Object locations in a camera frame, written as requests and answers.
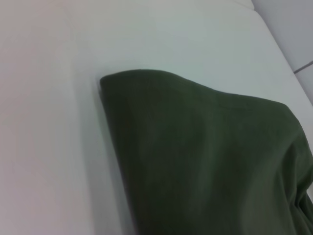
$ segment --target white surface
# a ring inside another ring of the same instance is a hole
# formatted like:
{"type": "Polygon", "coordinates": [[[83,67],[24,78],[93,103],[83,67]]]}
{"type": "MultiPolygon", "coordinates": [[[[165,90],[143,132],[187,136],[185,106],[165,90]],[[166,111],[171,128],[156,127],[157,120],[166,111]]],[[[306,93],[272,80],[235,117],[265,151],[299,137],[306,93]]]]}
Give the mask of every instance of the white surface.
{"type": "Polygon", "coordinates": [[[293,71],[313,60],[313,0],[253,0],[253,3],[293,71]]]}
{"type": "Polygon", "coordinates": [[[246,6],[246,7],[250,8],[250,9],[252,9],[252,10],[254,9],[254,5],[253,5],[251,0],[233,0],[233,1],[235,1],[237,3],[240,3],[243,6],[246,6]]]}
{"type": "Polygon", "coordinates": [[[228,0],[0,2],[0,234],[133,234],[97,82],[161,69],[313,108],[260,16],[228,0]]]}
{"type": "Polygon", "coordinates": [[[296,76],[313,104],[313,65],[300,71],[296,76]]]}

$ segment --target folded cloth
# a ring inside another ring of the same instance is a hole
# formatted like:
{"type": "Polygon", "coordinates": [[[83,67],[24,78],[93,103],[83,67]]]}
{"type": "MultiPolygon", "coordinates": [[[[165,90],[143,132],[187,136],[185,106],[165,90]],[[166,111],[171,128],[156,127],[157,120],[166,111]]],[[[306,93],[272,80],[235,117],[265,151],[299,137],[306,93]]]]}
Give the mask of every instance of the folded cloth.
{"type": "Polygon", "coordinates": [[[286,105],[157,70],[101,87],[140,235],[313,234],[313,158],[286,105]]]}

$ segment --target green fabric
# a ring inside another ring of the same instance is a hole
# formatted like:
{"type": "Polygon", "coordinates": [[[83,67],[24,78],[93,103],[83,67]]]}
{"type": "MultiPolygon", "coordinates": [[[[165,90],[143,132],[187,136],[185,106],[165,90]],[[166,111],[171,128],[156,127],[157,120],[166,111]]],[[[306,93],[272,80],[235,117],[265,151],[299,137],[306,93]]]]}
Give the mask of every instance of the green fabric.
{"type": "Polygon", "coordinates": [[[313,158],[287,106],[156,70],[101,87],[140,235],[313,234],[313,158]]]}

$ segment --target grout line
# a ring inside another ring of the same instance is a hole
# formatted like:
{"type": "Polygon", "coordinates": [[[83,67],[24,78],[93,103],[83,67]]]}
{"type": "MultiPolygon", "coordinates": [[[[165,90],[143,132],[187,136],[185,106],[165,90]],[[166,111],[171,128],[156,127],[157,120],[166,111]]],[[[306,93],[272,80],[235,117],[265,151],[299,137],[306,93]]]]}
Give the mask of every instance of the grout line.
{"type": "Polygon", "coordinates": [[[311,66],[313,65],[313,61],[307,63],[305,66],[302,66],[301,68],[297,69],[296,71],[294,71],[293,73],[296,74],[296,73],[299,73],[300,71],[302,71],[303,69],[307,68],[308,66],[311,66]]]}

